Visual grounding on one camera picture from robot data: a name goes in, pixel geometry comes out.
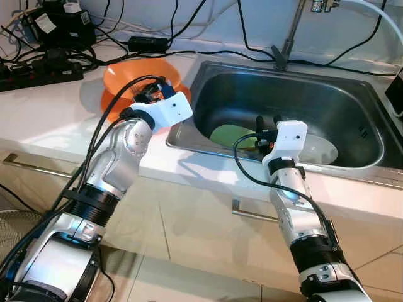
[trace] white countertop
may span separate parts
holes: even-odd
[[[99,57],[113,55],[109,48],[97,48],[97,52],[101,51]],[[166,60],[177,68],[188,87],[203,60],[271,67],[248,60],[201,55],[173,55]],[[0,92],[0,148],[81,162],[101,115],[104,69],[85,74],[81,81]],[[383,92],[391,78],[299,65],[291,65],[289,69],[368,81],[386,107],[390,106]],[[403,133],[402,122],[395,118],[394,121]],[[268,188],[246,179],[233,159],[168,147],[168,133],[169,129],[164,129],[153,136],[140,165],[141,176],[245,198],[268,199]],[[254,177],[264,179],[260,164],[243,164]],[[319,203],[403,218],[403,191],[311,172],[307,173],[307,181]]]

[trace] orange bowl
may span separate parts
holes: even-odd
[[[191,102],[191,92],[185,85],[179,84],[178,88],[175,89],[175,91],[182,91],[186,96],[186,98],[188,99],[188,102],[189,103]],[[114,94],[110,93],[106,89],[103,91],[101,98],[102,111],[105,111],[105,109],[111,103],[111,100],[113,99],[114,96],[115,96]],[[134,102],[132,101],[132,98],[130,99],[120,98],[112,108],[111,113],[108,115],[108,121],[114,122],[119,117],[119,113],[133,103]]]
[[[179,72],[162,58],[130,60],[109,65],[103,74],[103,82],[106,90],[110,94],[116,95],[126,83],[147,74],[162,76],[170,80],[175,91],[178,90],[181,84]],[[122,98],[132,99],[145,85],[154,81],[152,79],[144,80],[133,85],[122,94]]]

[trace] wire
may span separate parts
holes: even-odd
[[[184,27],[179,30],[175,35],[173,35],[169,40],[168,43],[171,43],[176,37],[180,36],[185,30],[188,29],[188,27],[191,25],[192,21],[196,18],[196,15],[198,14],[199,10],[203,7],[203,5],[206,3],[206,0],[201,0],[200,4],[196,8],[195,12],[191,15],[189,21],[184,25]]]
[[[3,62],[14,63],[14,61],[18,58],[18,56],[19,56],[20,53],[21,53],[22,46],[21,46],[21,42],[20,42],[19,40],[17,40],[17,43],[18,43],[18,48],[17,48],[17,53],[16,53],[16,55],[15,55],[12,59],[10,59],[10,60],[1,59]]]
[[[229,8],[231,8],[236,2],[237,2],[237,0],[233,0],[231,3],[227,4],[226,6],[224,6],[217,14],[212,16],[212,18],[211,18],[211,20],[209,22],[207,22],[207,23],[194,22],[191,25],[189,25],[189,27],[191,27],[191,26],[204,26],[204,27],[207,27],[207,26],[211,25],[222,14],[224,14]],[[117,19],[113,19],[113,18],[109,18],[109,17],[102,17],[102,16],[98,16],[98,15],[95,15],[95,14],[90,14],[90,16],[94,16],[96,18],[101,18],[101,19],[110,20],[110,21],[114,21],[114,22],[118,21]],[[125,21],[120,21],[119,23],[123,24],[123,25],[125,25],[127,27],[134,28],[135,30],[139,30],[139,31],[141,31],[143,33],[161,33],[162,35],[170,36],[170,34],[162,32],[163,30],[170,29],[170,27],[171,27],[170,25],[164,26],[164,27],[158,28],[158,29],[152,29],[152,28],[148,28],[145,25],[132,24],[132,23],[125,22]],[[177,24],[174,24],[174,27],[184,26],[184,25],[185,25],[185,23],[177,23]]]
[[[106,136],[111,132],[113,127],[117,125],[119,122],[121,122],[123,119],[118,118],[116,121],[114,121],[102,134],[101,138],[98,140],[96,146],[94,147],[92,151],[92,155],[97,151],[97,149],[100,147],[102,144],[103,140],[106,138]],[[67,184],[64,186],[63,190],[60,192],[59,196],[55,200],[54,204],[52,205],[52,208],[50,209],[50,214],[46,218],[44,218],[43,221],[38,223],[34,228],[32,228],[7,254],[7,256],[3,259],[3,261],[0,263],[0,276],[3,275],[4,271],[7,269],[9,263],[13,260],[14,256],[18,253],[19,250],[22,248],[26,247],[33,236],[36,234],[37,231],[41,230],[43,227],[45,227],[53,218],[55,218],[57,215],[61,214],[64,210],[66,210],[73,202],[74,200],[68,200],[65,204],[63,204],[60,208],[58,208],[58,205],[60,201],[63,198],[63,195],[66,190],[68,190],[74,181],[79,177],[82,168],[84,167],[84,163],[81,164],[81,166],[78,168],[78,170],[74,173],[72,178],[67,182]]]
[[[396,25],[395,21],[393,21],[393,19],[387,13],[385,13],[377,6],[373,5],[372,3],[367,2],[365,0],[345,0],[345,1],[361,4],[361,5],[364,5],[370,9],[372,9],[373,11],[376,11],[379,15],[381,15],[385,19],[385,21],[387,21],[387,23],[389,23],[390,27],[392,27],[392,29],[395,31],[396,35],[399,37],[401,44],[403,45],[403,33],[400,31],[400,29]]]
[[[117,120],[115,120],[112,124],[109,125],[109,127],[105,130],[105,132],[102,134],[101,138],[98,140],[98,142],[96,143],[94,150],[92,152],[93,156],[95,154],[95,152],[99,149],[99,147],[101,146],[102,142],[105,140],[106,136],[109,134],[109,132],[112,131],[112,129],[119,124],[121,121],[123,120],[123,118],[118,118]],[[77,177],[80,175],[82,168],[84,167],[84,162],[80,165],[80,167],[75,171],[74,175],[71,177],[71,179],[67,182],[67,184],[64,186],[63,190],[60,192],[60,194],[57,196],[55,202],[53,203],[50,211],[55,211],[56,208],[59,206],[60,202],[63,199],[63,194],[70,189],[70,187],[73,185],[73,182],[77,179]]]
[[[349,68],[340,67],[340,66],[313,63],[313,62],[305,61],[305,60],[290,60],[290,61],[288,61],[288,63],[311,65],[311,66],[316,66],[316,67],[328,67],[328,68],[332,68],[332,69],[339,69],[339,70],[344,70],[344,71],[356,72],[357,74],[367,74],[369,76],[370,75],[371,76],[379,76],[379,77],[393,77],[393,76],[396,76],[395,73],[393,73],[393,74],[379,74],[377,72],[369,72],[369,71],[362,71],[362,70],[356,70],[356,69],[349,69]]]
[[[264,181],[260,181],[256,178],[254,178],[253,176],[251,176],[249,173],[246,172],[246,170],[243,168],[243,166],[241,165],[241,163],[239,162],[239,158],[238,158],[238,154],[237,154],[237,148],[238,145],[243,142],[245,139],[250,138],[250,137],[258,137],[258,135],[256,133],[251,133],[251,134],[247,134],[244,135],[243,137],[240,137],[232,146],[232,151],[234,153],[234,160],[235,163],[237,164],[239,170],[241,170],[241,172],[247,177],[249,178],[251,181],[255,182],[256,184],[260,184],[262,186],[266,186],[266,187],[271,187],[273,189],[279,189],[279,190],[283,190],[283,191],[288,191],[290,193],[293,193],[295,195],[300,196],[301,198],[304,198],[306,201],[308,201],[308,203],[310,203],[313,207],[313,209],[317,212],[319,219],[324,222],[327,221],[327,218],[325,216],[325,214],[323,213],[323,211],[321,210],[321,208],[317,205],[317,203],[309,196],[305,195],[304,193],[301,193],[297,190],[294,190],[290,187],[286,187],[286,186],[281,186],[279,184],[272,184],[270,182],[264,182]]]
[[[169,42],[168,48],[171,48],[172,42],[174,40],[174,18],[177,11],[178,11],[178,0],[175,0],[175,9],[171,18],[171,41]]]
[[[38,47],[38,48],[36,48],[36,49],[29,50],[29,51],[27,51],[27,52],[22,53],[21,55],[19,55],[19,56],[15,59],[15,61],[18,62],[18,61],[21,60],[23,57],[26,57],[27,55],[30,55],[31,53],[34,53],[34,52],[44,52],[44,50],[42,50],[42,47]]]
[[[383,0],[383,2],[382,2],[382,5],[381,5],[381,10],[382,10],[382,11],[385,11],[386,2],[387,2],[387,0]],[[356,44],[356,45],[350,47],[349,49],[345,50],[344,52],[340,53],[336,58],[334,58],[333,60],[331,60],[329,63],[326,63],[325,65],[326,65],[326,66],[329,66],[329,65],[335,63],[335,61],[339,60],[339,59],[340,59],[343,55],[345,55],[346,53],[348,53],[348,52],[352,51],[353,49],[356,49],[356,48],[358,48],[358,47],[360,47],[360,46],[362,46],[362,45],[368,43],[368,42],[376,35],[376,33],[378,32],[378,29],[379,29],[379,26],[380,26],[380,22],[381,22],[381,21],[382,21],[382,16],[379,15],[377,24],[375,25],[375,28],[373,29],[372,34],[371,34],[367,39],[365,39],[365,40],[362,41],[361,43],[358,43],[358,44]]]
[[[212,5],[210,6],[210,13],[208,14],[208,19],[207,19],[207,23],[206,25],[201,29],[201,31],[199,33],[197,33],[194,36],[190,36],[187,39],[193,40],[199,36],[201,36],[208,28],[208,26],[210,24],[212,24],[212,20],[213,20],[213,12],[214,12],[214,6],[215,6],[215,0],[212,0]]]
[[[7,269],[9,263],[13,260],[14,256],[18,253],[18,251],[27,244],[30,243],[31,239],[34,237],[37,231],[41,230],[45,227],[53,218],[57,215],[61,214],[68,206],[73,203],[73,200],[68,201],[66,204],[61,206],[57,211],[53,212],[50,216],[46,219],[39,222],[35,227],[33,227],[25,236],[9,251],[7,256],[1,261],[0,263],[0,276],[3,275],[5,270]]]
[[[37,212],[37,210],[35,210],[34,208],[32,208],[31,206],[27,205],[17,194],[15,194],[14,192],[12,192],[12,190],[10,190],[8,187],[0,184],[0,187],[5,190],[6,192],[8,192],[9,194],[11,194],[15,199],[17,199],[25,208],[30,209],[32,212]]]
[[[120,46],[120,48],[122,48],[125,51],[125,55],[128,55],[128,50],[126,49],[126,47],[124,47],[119,41],[117,41],[116,39],[112,38],[109,33],[105,32],[104,30],[102,30],[99,27],[96,27],[97,30],[99,30],[100,32],[102,32],[105,36],[108,37],[108,39],[110,39],[111,41],[113,41],[115,44],[117,44],[118,46]]]
[[[104,16],[104,17],[106,17],[106,14],[108,13],[109,5],[110,5],[110,4],[111,4],[111,0],[108,0],[108,3],[106,4],[106,8],[105,8],[105,10],[104,10],[104,12],[103,12],[103,16]],[[98,24],[95,25],[95,26],[101,26],[104,22],[105,22],[105,19],[102,19],[101,22],[98,23]]]
[[[112,301],[113,296],[115,295],[115,283],[113,282],[112,278],[105,272],[105,269],[102,266],[102,254],[101,254],[101,247],[98,246],[98,253],[99,253],[99,269],[101,270],[102,274],[111,282],[112,293],[108,300],[108,302]]]
[[[99,119],[98,124],[96,125],[95,131],[93,133],[93,137],[91,138],[91,141],[89,143],[89,147],[88,147],[88,151],[87,151],[87,156],[86,159],[84,161],[84,167],[82,169],[82,174],[81,174],[81,178],[77,187],[77,191],[79,192],[81,190],[81,188],[84,185],[84,182],[86,180],[86,175],[89,169],[89,162],[91,160],[91,156],[93,154],[93,150],[94,150],[94,145],[95,145],[95,141],[98,137],[99,131],[101,130],[102,124],[105,122],[106,118],[108,117],[109,113],[111,112],[112,108],[114,107],[114,105],[118,102],[118,100],[120,99],[120,97],[122,96],[122,94],[129,89],[130,87],[132,87],[133,85],[135,85],[136,83],[139,83],[141,81],[144,80],[148,80],[148,79],[154,79],[154,80],[158,80],[161,81],[163,80],[163,78],[161,77],[157,77],[155,75],[143,75],[142,77],[138,77],[134,80],[131,80],[129,83],[127,83],[126,85],[124,85],[119,91],[118,93],[113,97],[113,99],[111,100],[111,102],[109,103],[108,107],[105,109],[104,113],[102,114],[101,118]]]
[[[12,31],[8,30],[7,28],[5,28],[3,25],[0,26],[2,30],[4,30],[6,33],[8,33],[10,36],[13,36],[14,38],[16,38],[18,41],[24,43],[26,46],[28,46],[30,49],[34,50],[35,48],[33,48],[31,45],[29,45],[28,43],[26,43],[23,39],[21,39],[20,37],[16,36]]]
[[[118,19],[118,21],[115,23],[113,29],[112,29],[111,31],[109,31],[109,33],[115,31],[115,29],[116,29],[116,27],[118,26],[119,22],[121,22],[124,10],[125,10],[125,0],[122,0],[122,10],[120,11],[119,19]]]
[[[269,57],[271,57],[273,60],[275,59],[274,56],[268,52],[265,52],[264,50],[260,50],[260,49],[256,49],[256,48],[251,48],[249,46],[249,44],[247,43],[247,37],[246,37],[246,29],[245,29],[245,22],[244,22],[244,14],[242,13],[242,6],[241,6],[241,0],[237,0],[238,2],[238,10],[239,10],[239,17],[241,19],[241,25],[242,25],[242,33],[244,35],[244,43],[245,43],[245,47],[252,51],[252,52],[260,52],[260,53],[264,53],[265,55],[268,55]]]
[[[30,9],[27,9],[27,10],[25,10],[25,11],[22,11],[22,12],[16,14],[15,16],[13,16],[13,17],[4,25],[4,27],[5,27],[5,28],[8,28],[11,24],[13,24],[13,23],[14,23],[18,18],[20,18],[21,16],[25,15],[26,13],[30,13],[30,12],[32,12],[32,11],[36,11],[37,9],[38,9],[38,8],[30,8]]]

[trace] drawer handle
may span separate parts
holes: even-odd
[[[24,164],[23,162],[16,162],[15,160],[17,159],[17,157],[18,157],[18,155],[14,154],[14,153],[10,153],[3,160],[3,164],[12,165],[13,167],[20,167],[23,169],[33,170],[33,171],[51,174],[51,175],[55,175],[55,176],[66,177],[66,178],[72,178],[72,176],[74,175],[74,172],[76,171],[74,169],[74,171],[72,171],[71,173],[66,173],[66,172],[61,172],[61,171],[57,171],[57,170],[53,170],[53,169],[38,167],[36,165]]]
[[[240,210],[239,209],[240,203],[241,202],[239,200],[235,200],[235,199],[232,200],[232,214],[243,216],[243,217],[249,217],[249,218],[253,218],[253,219],[258,219],[258,220],[264,220],[264,221],[278,223],[278,218],[276,218],[276,217],[265,216],[265,215],[260,215],[260,214]]]

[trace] stainless steel sink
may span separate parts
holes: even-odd
[[[255,129],[257,115],[300,120],[308,133],[332,142],[331,165],[305,163],[308,171],[403,187],[403,139],[367,82],[293,72],[202,63],[191,86],[193,118],[174,126],[170,146],[232,156],[208,138],[220,125]],[[240,152],[260,160],[257,152]]]

